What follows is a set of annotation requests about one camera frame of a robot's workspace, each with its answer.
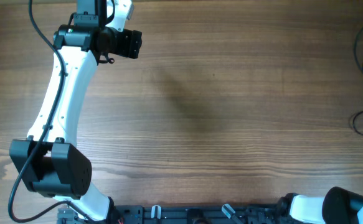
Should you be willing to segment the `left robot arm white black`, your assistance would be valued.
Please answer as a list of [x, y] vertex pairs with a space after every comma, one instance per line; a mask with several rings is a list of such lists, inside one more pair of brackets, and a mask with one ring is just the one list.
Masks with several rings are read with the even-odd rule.
[[67, 205], [80, 223], [122, 223], [113, 200], [92, 183], [92, 164], [77, 149], [77, 127], [88, 84], [100, 64], [119, 55], [136, 59], [142, 34], [125, 28], [132, 0], [78, 1], [77, 10], [54, 33], [52, 76], [42, 107], [24, 140], [9, 155], [30, 192]]

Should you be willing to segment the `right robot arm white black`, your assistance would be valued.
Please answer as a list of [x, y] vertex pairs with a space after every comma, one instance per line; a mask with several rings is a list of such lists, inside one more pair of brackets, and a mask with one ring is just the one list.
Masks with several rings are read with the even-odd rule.
[[279, 199], [276, 214], [293, 223], [363, 224], [363, 196], [340, 187], [323, 197], [290, 193]]

